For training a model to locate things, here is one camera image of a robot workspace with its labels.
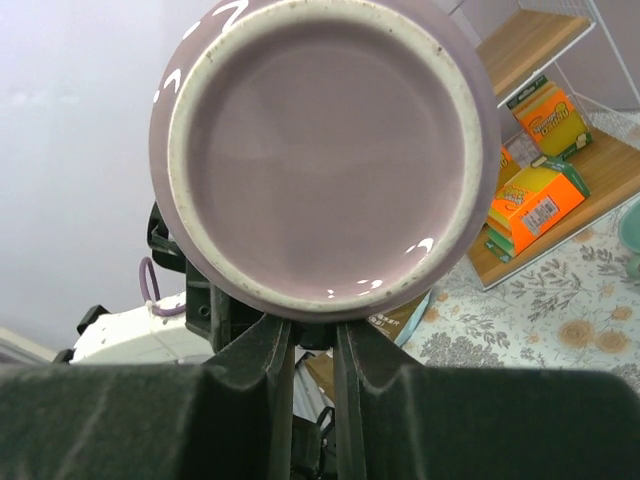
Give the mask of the purple ceramic mug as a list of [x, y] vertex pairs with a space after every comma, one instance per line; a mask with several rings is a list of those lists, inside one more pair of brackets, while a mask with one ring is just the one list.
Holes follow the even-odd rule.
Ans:
[[153, 98], [150, 173], [187, 259], [289, 320], [392, 310], [470, 249], [498, 180], [489, 76], [429, 1], [222, 1]]

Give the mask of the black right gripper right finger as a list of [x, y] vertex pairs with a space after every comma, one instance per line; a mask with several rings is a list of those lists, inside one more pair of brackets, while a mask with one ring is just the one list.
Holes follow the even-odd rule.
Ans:
[[426, 367], [366, 321], [333, 348], [342, 479], [635, 479], [639, 399], [584, 370]]

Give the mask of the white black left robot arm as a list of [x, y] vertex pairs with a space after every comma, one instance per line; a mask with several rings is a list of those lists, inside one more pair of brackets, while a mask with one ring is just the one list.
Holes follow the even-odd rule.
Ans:
[[[73, 347], [58, 364], [200, 363], [231, 342], [230, 300], [189, 262], [153, 206], [146, 230], [150, 255], [138, 266], [143, 305], [112, 313], [95, 305], [76, 327]], [[155, 269], [182, 274], [185, 290], [162, 296]]]

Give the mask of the green ceramic mug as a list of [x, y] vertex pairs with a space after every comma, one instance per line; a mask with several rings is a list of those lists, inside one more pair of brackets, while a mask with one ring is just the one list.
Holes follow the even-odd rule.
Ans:
[[633, 280], [639, 279], [639, 233], [640, 204], [636, 202], [622, 216], [618, 229], [620, 243], [631, 253], [626, 263], [626, 273]]

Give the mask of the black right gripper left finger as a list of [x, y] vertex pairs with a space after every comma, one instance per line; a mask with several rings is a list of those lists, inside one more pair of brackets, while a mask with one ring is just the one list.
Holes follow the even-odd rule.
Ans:
[[11, 368], [5, 479], [286, 479], [293, 342], [262, 318], [202, 364]]

